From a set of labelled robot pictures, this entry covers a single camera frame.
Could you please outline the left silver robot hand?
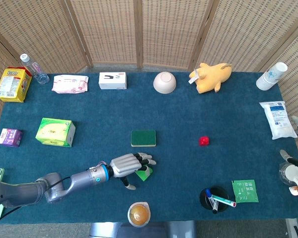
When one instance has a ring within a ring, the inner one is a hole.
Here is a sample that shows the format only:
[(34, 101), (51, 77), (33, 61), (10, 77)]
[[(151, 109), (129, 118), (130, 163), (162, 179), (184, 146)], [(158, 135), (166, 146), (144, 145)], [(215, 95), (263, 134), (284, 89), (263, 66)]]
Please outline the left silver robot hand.
[(120, 178), (125, 188), (129, 190), (135, 190), (136, 187), (128, 182), (127, 176), (136, 171), (149, 171), (149, 165), (156, 165), (156, 161), (146, 153), (126, 154), (113, 159), (110, 163), (113, 177)]

